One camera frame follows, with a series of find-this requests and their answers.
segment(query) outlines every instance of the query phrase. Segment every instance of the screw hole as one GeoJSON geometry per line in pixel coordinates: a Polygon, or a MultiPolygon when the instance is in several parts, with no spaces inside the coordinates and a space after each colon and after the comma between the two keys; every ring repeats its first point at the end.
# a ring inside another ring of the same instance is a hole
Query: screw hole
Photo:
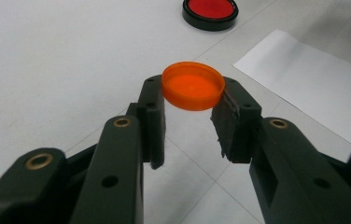
{"type": "Polygon", "coordinates": [[[286,129],[288,124],[281,119],[271,119],[271,124],[278,129],[286,129]]]}
{"type": "Polygon", "coordinates": [[[117,119],[114,121],[114,125],[119,128],[127,127],[132,121],[126,118],[117,119]]]}
{"type": "Polygon", "coordinates": [[[30,158],[25,166],[28,170],[39,170],[46,167],[53,161],[53,156],[49,153],[41,153],[30,158]]]}
{"type": "Polygon", "coordinates": [[[107,176],[102,181],[102,186],[106,189],[110,189],[118,184],[118,178],[114,175],[107,176]]]}
{"type": "Polygon", "coordinates": [[[322,189],[330,189],[330,183],[323,178],[315,178],[314,182],[317,186],[321,187],[322,189]]]}

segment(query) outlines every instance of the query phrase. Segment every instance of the round lid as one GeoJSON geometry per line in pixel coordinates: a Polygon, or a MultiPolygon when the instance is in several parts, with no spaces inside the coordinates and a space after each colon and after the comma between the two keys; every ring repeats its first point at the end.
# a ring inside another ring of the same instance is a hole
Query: round lid
{"type": "Polygon", "coordinates": [[[182,17],[205,31],[222,31],[234,26],[239,9],[233,0],[184,0],[182,17]]]}
{"type": "Polygon", "coordinates": [[[163,96],[172,105],[186,110],[215,106],[225,88],[223,76],[214,68],[194,62],[174,63],[161,76],[163,96]]]}

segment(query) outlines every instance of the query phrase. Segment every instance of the white sheet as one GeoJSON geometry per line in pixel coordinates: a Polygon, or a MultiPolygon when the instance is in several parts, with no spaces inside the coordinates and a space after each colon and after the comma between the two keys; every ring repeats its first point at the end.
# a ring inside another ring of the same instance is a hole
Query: white sheet
{"type": "Polygon", "coordinates": [[[276,30],[233,66],[351,143],[351,63],[276,30]]]}

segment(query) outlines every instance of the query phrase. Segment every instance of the orange plastic lid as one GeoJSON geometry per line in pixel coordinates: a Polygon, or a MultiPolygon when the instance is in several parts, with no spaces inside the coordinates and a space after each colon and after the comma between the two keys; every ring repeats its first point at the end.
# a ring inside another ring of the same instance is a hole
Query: orange plastic lid
{"type": "Polygon", "coordinates": [[[161,76],[163,96],[186,110],[205,110],[215,106],[225,88],[223,76],[214,68],[193,62],[174,63],[161,76]]]}

